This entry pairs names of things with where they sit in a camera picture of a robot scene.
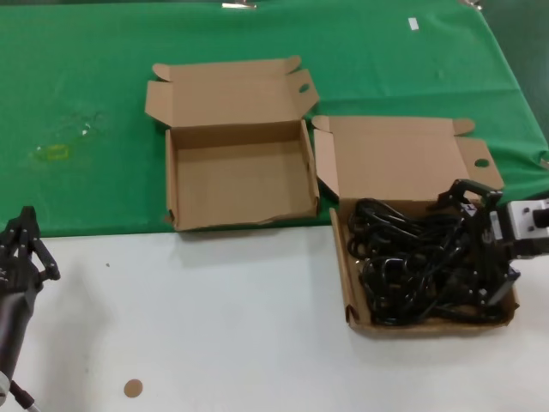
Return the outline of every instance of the power cord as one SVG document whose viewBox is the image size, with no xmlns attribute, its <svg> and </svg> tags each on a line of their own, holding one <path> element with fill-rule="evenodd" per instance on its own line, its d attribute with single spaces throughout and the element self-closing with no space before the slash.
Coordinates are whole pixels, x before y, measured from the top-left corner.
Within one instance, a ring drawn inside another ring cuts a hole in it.
<svg viewBox="0 0 549 412">
<path fill-rule="evenodd" d="M 444 318 L 499 323 L 499 304 L 485 305 L 491 287 L 470 259 L 472 240 L 459 215 L 406 216 L 376 199 L 362 199 L 348 220 L 348 252 L 363 261 L 359 279 L 372 322 L 389 326 Z"/>
</svg>

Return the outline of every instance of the empty cardboard box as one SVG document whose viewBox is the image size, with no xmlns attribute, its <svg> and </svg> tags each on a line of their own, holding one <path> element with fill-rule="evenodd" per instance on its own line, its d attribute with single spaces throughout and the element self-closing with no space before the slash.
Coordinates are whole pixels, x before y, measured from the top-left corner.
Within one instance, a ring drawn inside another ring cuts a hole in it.
<svg viewBox="0 0 549 412">
<path fill-rule="evenodd" d="M 340 198 L 330 210 L 339 261 L 345 317 L 355 330 L 462 331 L 507 324 L 517 308 L 515 289 L 504 298 L 507 319 L 501 324 L 457 324 L 439 318 L 404 328 L 373 324 L 359 283 L 356 259 L 347 252 L 347 221 L 357 200 L 373 197 L 400 212 L 425 215 L 456 179 L 472 179 L 494 189 L 503 180 L 486 144 L 459 137 L 474 129 L 471 120 L 447 118 L 316 116 L 318 178 Z"/>
<path fill-rule="evenodd" d="M 166 133 L 167 208 L 176 230 L 317 214 L 302 117 L 318 102 L 299 57 L 155 64 L 146 113 Z"/>
</svg>

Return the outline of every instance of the cardboard box lid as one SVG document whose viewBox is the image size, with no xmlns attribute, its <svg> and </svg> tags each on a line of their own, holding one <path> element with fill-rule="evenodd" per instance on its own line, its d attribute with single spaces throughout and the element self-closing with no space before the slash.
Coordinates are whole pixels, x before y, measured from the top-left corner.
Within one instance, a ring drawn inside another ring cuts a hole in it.
<svg viewBox="0 0 549 412">
<path fill-rule="evenodd" d="M 469 119 L 315 116 L 317 176 L 338 197 L 436 200 L 456 179 L 503 180 Z"/>
<path fill-rule="evenodd" d="M 145 112 L 171 127 L 259 124 L 302 118 L 318 94 L 300 57 L 249 62 L 155 64 Z"/>
</svg>

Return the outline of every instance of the white label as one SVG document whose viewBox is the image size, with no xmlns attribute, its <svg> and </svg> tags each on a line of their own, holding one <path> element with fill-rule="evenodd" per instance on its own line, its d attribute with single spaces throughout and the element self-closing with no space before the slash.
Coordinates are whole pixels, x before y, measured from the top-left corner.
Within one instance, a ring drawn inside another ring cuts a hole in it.
<svg viewBox="0 0 549 412">
<path fill-rule="evenodd" d="M 408 19 L 408 23 L 410 24 L 410 28 L 413 30 L 419 30 L 419 25 L 418 25 L 418 21 L 416 20 L 415 17 L 410 17 Z"/>
<path fill-rule="evenodd" d="M 498 212 L 490 212 L 490 220 L 492 221 L 492 231 L 494 232 L 494 238 L 501 240 L 504 236 L 501 233 L 501 226 L 499 225 Z"/>
</svg>

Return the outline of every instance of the box handle hole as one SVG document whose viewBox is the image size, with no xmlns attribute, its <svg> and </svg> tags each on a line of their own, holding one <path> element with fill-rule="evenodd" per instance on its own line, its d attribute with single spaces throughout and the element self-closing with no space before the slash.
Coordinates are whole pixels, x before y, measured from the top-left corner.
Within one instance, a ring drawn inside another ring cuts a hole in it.
<svg viewBox="0 0 549 412">
<path fill-rule="evenodd" d="M 489 167 L 490 161 L 488 159 L 477 159 L 474 165 L 477 167 Z"/>
</svg>

